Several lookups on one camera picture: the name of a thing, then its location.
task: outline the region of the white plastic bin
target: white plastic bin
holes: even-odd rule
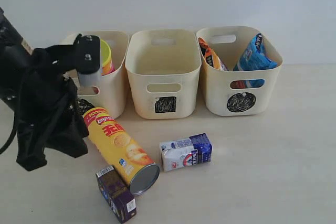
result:
[[[124,60],[129,43],[129,36],[121,31],[83,31],[83,35],[96,35],[105,40],[112,49],[112,62],[115,71],[102,76],[99,82],[98,93],[92,89],[79,89],[78,97],[84,98],[95,106],[106,108],[113,118],[119,117],[125,109],[129,83],[124,66]],[[72,44],[79,33],[69,35],[62,44]],[[77,74],[70,73],[75,84],[79,87]]]
[[[191,31],[134,34],[125,66],[136,112],[146,119],[184,118],[193,113],[201,63]]]
[[[196,37],[203,38],[228,69],[232,70],[248,43],[258,33],[258,30],[245,26],[215,27],[199,30]],[[258,114],[266,110],[282,65],[282,58],[264,34],[263,40],[266,55],[272,61],[277,62],[276,68],[242,72],[220,71],[209,66],[202,57],[200,84],[206,106],[211,112],[221,116],[231,116]],[[233,81],[256,79],[263,79],[264,85],[260,88],[250,89],[232,89],[230,87]],[[249,99],[246,103],[248,105],[241,106],[242,109],[239,112],[229,110],[231,108],[229,104],[236,98],[238,98],[237,103],[244,103],[244,99]]]

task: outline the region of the white table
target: white table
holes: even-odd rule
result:
[[[254,116],[216,116],[199,94],[188,118],[149,121],[130,99],[118,121],[156,161],[160,141],[204,131],[213,156],[162,172],[128,223],[335,223],[335,73],[336,65],[284,66],[268,110]],[[0,113],[2,145],[13,113],[3,104]],[[106,163],[88,147],[78,159],[45,150],[47,166],[26,172],[13,143],[0,156],[0,223],[118,223],[94,176]]]

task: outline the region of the snack bag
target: snack bag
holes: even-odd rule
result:
[[[233,71],[253,71],[272,69],[277,63],[266,57],[266,51],[262,34],[257,34],[247,45]],[[264,80],[244,81],[247,88],[258,88],[264,84]]]
[[[200,44],[201,52],[203,57],[211,67],[221,70],[221,71],[229,71],[227,67],[222,63],[221,59],[215,53],[215,51],[209,47],[209,45],[202,39],[198,38],[198,43]]]

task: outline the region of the lay's stax chip canister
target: lay's stax chip canister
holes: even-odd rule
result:
[[[109,165],[117,170],[132,195],[140,195],[157,180],[160,168],[104,108],[83,115],[90,140]]]

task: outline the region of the robotic arm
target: robotic arm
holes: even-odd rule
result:
[[[72,157],[88,152],[89,135],[77,105],[77,87],[63,74],[76,69],[81,85],[100,78],[100,40],[78,35],[72,45],[30,49],[0,8],[0,99],[14,111],[12,132],[0,148],[3,153],[16,133],[16,162],[30,171],[47,164],[44,148]]]

